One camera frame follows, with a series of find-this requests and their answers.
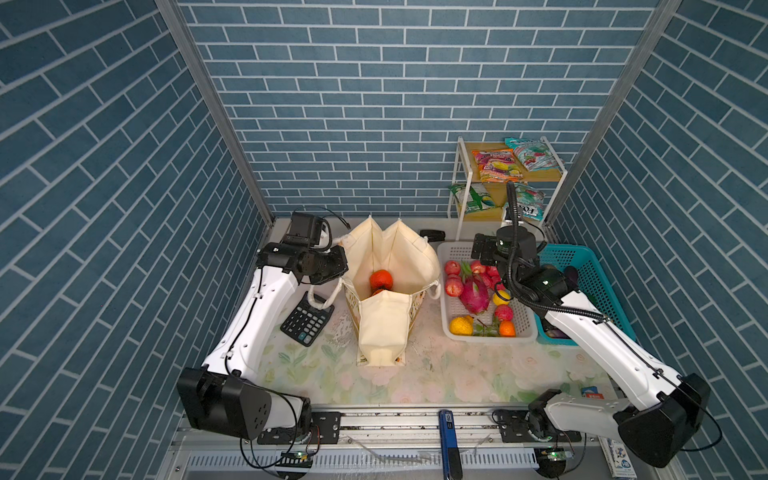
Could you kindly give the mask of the pink dragon fruit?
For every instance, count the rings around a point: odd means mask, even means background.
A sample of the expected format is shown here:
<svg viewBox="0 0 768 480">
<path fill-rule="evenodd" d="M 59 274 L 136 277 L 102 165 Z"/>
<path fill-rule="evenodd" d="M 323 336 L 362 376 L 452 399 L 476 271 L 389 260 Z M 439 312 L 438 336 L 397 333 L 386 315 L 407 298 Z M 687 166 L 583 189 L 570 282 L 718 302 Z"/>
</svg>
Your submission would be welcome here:
<svg viewBox="0 0 768 480">
<path fill-rule="evenodd" d="M 459 300 L 470 314 L 484 313 L 490 304 L 488 287 L 482 277 L 472 271 L 469 264 L 462 262 L 460 268 L 463 286 Z"/>
</svg>

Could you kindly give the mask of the red tomato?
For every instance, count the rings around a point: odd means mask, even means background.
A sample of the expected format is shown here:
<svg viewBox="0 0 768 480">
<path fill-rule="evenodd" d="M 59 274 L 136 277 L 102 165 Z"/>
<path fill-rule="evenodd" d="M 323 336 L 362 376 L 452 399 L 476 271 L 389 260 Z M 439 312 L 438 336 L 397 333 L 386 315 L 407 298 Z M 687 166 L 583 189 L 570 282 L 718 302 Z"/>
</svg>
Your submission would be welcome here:
<svg viewBox="0 0 768 480">
<path fill-rule="evenodd" d="M 390 291 L 394 286 L 394 279 L 389 271 L 381 269 L 370 275 L 369 285 L 373 294 L 382 290 Z"/>
</svg>

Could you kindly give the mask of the cream floral tote bag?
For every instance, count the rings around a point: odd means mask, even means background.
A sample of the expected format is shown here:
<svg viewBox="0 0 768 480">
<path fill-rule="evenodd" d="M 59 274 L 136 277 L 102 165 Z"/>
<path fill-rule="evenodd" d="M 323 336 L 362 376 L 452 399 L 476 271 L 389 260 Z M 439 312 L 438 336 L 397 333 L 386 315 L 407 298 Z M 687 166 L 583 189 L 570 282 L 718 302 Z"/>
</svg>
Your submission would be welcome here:
<svg viewBox="0 0 768 480">
<path fill-rule="evenodd" d="M 335 282 L 326 300 L 309 288 L 309 302 L 329 307 L 342 293 L 357 333 L 357 364 L 394 367 L 405 363 L 405 350 L 419 310 L 428 297 L 442 296 L 443 267 L 426 238 L 397 220 L 382 228 L 368 218 L 335 241 L 346 252 L 348 271 Z M 389 271 L 390 291 L 372 293 L 370 275 Z"/>
</svg>

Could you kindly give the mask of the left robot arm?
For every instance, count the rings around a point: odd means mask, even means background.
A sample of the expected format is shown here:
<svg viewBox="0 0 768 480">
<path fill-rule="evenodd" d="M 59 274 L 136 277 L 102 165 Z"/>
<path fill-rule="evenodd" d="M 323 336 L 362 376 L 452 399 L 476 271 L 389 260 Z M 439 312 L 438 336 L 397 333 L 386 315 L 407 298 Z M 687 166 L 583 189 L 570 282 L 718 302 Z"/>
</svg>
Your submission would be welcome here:
<svg viewBox="0 0 768 480">
<path fill-rule="evenodd" d="M 248 441 L 272 433 L 289 442 L 308 433 L 310 400 L 258 385 L 257 369 L 299 286 L 323 285 L 347 270 L 328 220 L 293 213 L 282 239 L 258 251 L 251 285 L 222 339 L 201 366 L 180 374 L 177 391 L 193 428 Z"/>
</svg>

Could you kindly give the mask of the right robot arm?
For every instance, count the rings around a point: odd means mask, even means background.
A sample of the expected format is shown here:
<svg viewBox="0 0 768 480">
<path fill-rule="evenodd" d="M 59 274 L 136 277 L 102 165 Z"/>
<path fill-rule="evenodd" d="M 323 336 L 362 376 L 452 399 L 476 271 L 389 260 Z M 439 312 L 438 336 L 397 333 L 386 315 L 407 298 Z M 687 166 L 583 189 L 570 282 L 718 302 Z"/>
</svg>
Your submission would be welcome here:
<svg viewBox="0 0 768 480">
<path fill-rule="evenodd" d="M 709 417 L 710 386 L 655 358 L 600 312 L 576 281 L 541 263 L 543 246 L 520 224 L 514 184 L 507 184 L 506 194 L 502 227 L 493 236 L 476 235 L 472 258 L 496 267 L 513 300 L 575 341 L 625 395 L 609 401 L 549 389 L 528 406 L 531 435 L 548 441 L 577 431 L 618 440 L 646 464 L 667 466 Z"/>
</svg>

